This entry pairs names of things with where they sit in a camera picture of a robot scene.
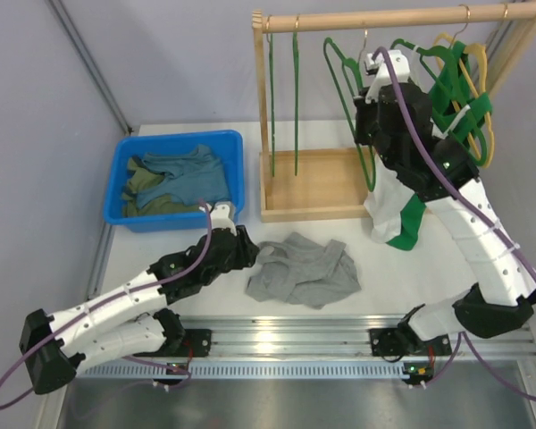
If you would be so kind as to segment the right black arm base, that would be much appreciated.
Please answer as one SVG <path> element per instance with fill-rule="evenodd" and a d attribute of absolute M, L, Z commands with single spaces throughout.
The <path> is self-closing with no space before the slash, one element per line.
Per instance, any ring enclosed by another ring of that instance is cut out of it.
<path fill-rule="evenodd" d="M 431 341 L 421 340 L 410 326 L 411 317 L 423 307 L 414 307 L 395 326 L 370 329 L 372 355 L 397 363 L 404 357 L 426 353 Z"/>

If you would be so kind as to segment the grey tank top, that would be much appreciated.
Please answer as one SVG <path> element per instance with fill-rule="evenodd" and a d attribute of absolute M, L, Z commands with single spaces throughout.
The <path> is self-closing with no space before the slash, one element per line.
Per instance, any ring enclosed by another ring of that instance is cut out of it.
<path fill-rule="evenodd" d="M 362 289 L 342 241 L 323 246 L 292 232 L 281 242 L 264 241 L 259 248 L 260 270 L 246 287 L 246 294 L 258 302 L 275 300 L 319 310 Z"/>

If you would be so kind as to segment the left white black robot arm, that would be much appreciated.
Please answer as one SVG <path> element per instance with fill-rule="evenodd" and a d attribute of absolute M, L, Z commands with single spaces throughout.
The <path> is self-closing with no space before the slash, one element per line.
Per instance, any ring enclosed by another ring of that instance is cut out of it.
<path fill-rule="evenodd" d="M 250 268 L 258 246 L 243 225 L 214 228 L 184 251 L 158 259 L 138 276 L 88 302 L 30 313 L 20 350 L 32 390 L 56 391 L 94 366 L 130 355 L 171 356 L 186 331 L 171 306 L 198 294 L 220 275 Z"/>

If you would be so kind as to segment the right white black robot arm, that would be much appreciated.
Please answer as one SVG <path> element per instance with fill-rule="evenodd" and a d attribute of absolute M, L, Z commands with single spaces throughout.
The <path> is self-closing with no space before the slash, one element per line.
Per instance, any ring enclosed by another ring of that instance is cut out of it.
<path fill-rule="evenodd" d="M 490 339 L 521 328 L 536 304 L 536 270 L 493 211 L 474 161 L 456 138 L 434 135 L 431 100 L 412 82 L 363 88 L 354 99 L 356 143 L 412 190 L 445 226 L 475 282 L 455 298 L 414 307 L 394 332 L 420 354 L 439 337 Z"/>

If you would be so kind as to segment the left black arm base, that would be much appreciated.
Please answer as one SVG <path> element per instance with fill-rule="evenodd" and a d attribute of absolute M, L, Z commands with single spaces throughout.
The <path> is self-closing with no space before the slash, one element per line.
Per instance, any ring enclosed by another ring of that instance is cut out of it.
<path fill-rule="evenodd" d="M 139 352 L 136 358 L 205 358 L 212 345 L 210 329 L 186 329 L 180 317 L 165 308 L 151 315 L 160 325 L 165 341 L 156 351 Z"/>

